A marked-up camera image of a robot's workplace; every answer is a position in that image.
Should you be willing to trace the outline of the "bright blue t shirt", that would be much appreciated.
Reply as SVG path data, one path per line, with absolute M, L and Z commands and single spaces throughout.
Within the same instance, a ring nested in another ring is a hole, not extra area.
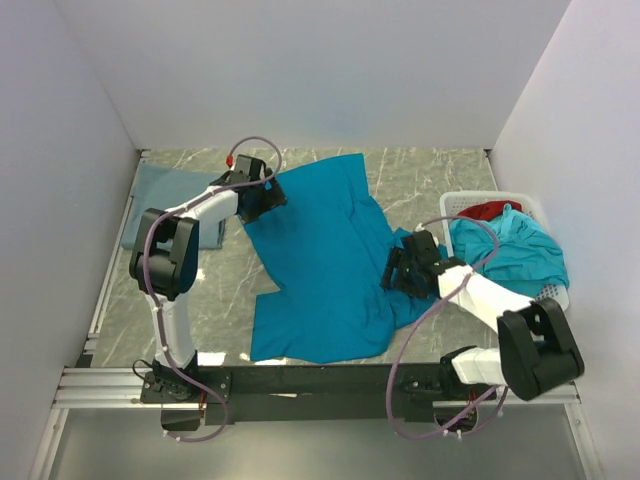
M 286 205 L 245 227 L 279 288 L 256 299 L 251 359 L 324 364 L 385 353 L 395 332 L 436 298 L 382 288 L 389 253 L 407 232 L 391 229 L 370 195 L 363 155 L 328 158 L 277 179 Z

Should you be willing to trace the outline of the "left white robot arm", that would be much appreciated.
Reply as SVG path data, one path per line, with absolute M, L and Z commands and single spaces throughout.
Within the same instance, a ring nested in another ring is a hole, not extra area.
M 154 375 L 168 382 L 196 382 L 187 294 L 197 277 L 201 225 L 234 216 L 249 224 L 287 203 L 277 171 L 265 161 L 241 154 L 229 155 L 227 163 L 229 169 L 194 197 L 146 210 L 132 250 L 129 274 L 144 292 L 154 323 Z

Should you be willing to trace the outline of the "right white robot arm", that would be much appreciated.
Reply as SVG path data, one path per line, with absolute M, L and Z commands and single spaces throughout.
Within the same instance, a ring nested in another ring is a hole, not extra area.
M 496 348 L 467 346 L 444 355 L 437 385 L 456 396 L 475 386 L 509 388 L 529 401 L 585 373 L 564 310 L 552 298 L 512 292 L 456 257 L 441 255 L 419 231 L 391 248 L 381 286 L 415 298 L 438 297 L 461 307 L 498 335 Z

